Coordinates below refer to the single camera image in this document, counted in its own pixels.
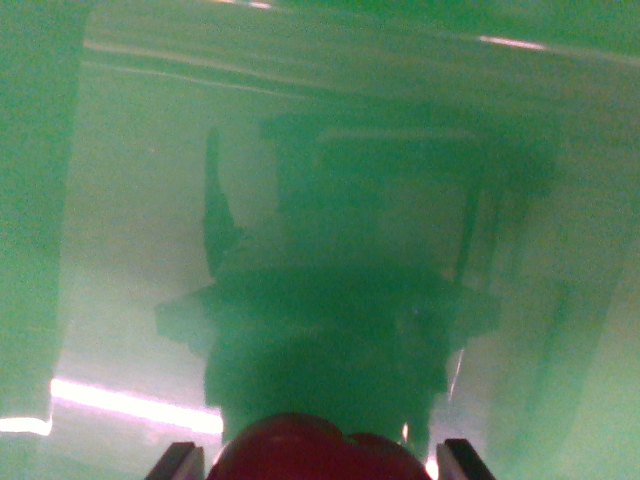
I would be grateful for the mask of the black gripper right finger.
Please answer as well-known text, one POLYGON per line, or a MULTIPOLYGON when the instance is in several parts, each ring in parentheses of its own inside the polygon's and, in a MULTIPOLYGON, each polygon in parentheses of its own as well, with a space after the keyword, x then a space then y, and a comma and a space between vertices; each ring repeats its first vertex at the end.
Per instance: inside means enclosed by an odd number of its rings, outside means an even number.
POLYGON ((496 480, 471 443, 446 439, 436 447, 440 480, 496 480))

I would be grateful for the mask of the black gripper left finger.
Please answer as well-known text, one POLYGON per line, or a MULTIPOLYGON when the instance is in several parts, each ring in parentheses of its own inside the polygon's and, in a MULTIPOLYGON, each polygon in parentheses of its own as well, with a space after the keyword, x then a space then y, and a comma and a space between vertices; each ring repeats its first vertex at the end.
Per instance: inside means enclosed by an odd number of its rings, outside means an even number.
POLYGON ((145 480, 203 480, 204 450, 193 442, 172 443, 145 480))

